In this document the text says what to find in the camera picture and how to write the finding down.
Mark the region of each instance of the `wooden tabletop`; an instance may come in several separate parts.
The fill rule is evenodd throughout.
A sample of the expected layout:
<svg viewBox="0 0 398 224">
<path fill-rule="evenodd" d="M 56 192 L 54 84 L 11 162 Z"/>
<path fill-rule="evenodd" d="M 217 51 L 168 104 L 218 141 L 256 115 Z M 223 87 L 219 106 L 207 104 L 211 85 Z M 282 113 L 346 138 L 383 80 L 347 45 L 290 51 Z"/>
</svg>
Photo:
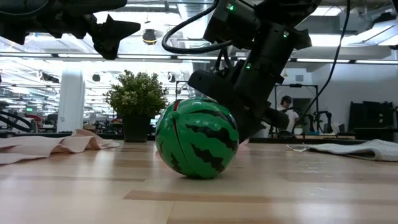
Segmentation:
<svg viewBox="0 0 398 224">
<path fill-rule="evenodd" d="M 398 165 L 248 144 L 192 180 L 124 144 L 0 167 L 0 223 L 398 223 Z"/>
</svg>

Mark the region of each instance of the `wooden table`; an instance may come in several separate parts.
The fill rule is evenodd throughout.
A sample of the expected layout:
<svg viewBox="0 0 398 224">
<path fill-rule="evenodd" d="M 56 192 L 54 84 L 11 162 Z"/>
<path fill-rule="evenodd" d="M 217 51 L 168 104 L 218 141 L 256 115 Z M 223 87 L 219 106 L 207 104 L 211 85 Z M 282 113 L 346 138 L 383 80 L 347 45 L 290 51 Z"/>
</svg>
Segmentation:
<svg viewBox="0 0 398 224">
<path fill-rule="evenodd" d="M 248 144 L 213 180 L 153 142 L 0 167 L 2 224 L 398 223 L 398 165 Z"/>
</svg>

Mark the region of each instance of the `green ball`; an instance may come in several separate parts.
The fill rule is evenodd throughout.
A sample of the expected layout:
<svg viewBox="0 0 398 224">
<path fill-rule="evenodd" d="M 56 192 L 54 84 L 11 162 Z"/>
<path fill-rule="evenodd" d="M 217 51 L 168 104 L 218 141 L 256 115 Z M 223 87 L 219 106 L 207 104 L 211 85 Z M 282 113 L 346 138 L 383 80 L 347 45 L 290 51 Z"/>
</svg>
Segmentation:
<svg viewBox="0 0 398 224">
<path fill-rule="evenodd" d="M 190 98 L 166 108 L 156 126 L 162 160 L 187 177 L 209 179 L 223 172 L 239 146 L 231 113 L 213 100 Z"/>
</svg>

